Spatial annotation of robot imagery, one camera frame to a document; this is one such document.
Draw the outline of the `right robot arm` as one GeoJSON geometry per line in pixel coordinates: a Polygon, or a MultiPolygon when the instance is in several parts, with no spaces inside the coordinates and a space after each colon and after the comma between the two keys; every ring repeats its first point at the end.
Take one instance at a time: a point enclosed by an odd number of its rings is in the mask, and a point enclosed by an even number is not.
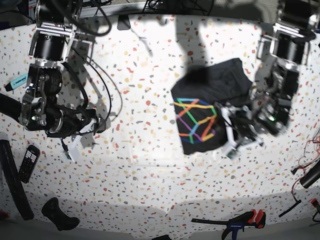
{"type": "Polygon", "coordinates": [[[89,98],[79,77],[67,62],[77,30],[89,34],[78,21],[81,0],[39,0],[35,8],[35,33],[28,55],[30,64],[18,120],[29,131],[45,131],[50,138],[102,133],[107,120],[90,109],[89,98]],[[78,106],[58,104],[63,67],[79,88],[83,102],[78,106]]]}

